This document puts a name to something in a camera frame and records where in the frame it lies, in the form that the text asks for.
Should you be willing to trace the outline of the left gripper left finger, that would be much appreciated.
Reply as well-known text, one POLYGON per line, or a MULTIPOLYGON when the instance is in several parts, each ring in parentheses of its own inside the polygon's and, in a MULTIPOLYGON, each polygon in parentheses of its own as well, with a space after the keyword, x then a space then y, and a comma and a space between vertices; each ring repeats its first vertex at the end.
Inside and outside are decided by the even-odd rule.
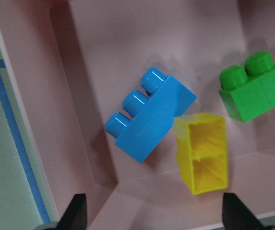
POLYGON ((86 194, 75 194, 56 226, 56 230, 85 230, 87 228, 86 194))

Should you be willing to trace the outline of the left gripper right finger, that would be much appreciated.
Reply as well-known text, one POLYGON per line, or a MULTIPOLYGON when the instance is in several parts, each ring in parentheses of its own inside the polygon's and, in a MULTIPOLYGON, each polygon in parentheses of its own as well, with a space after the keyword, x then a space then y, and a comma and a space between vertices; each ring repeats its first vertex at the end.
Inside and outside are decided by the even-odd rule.
POLYGON ((266 230, 235 193, 223 194, 223 226, 226 230, 266 230))

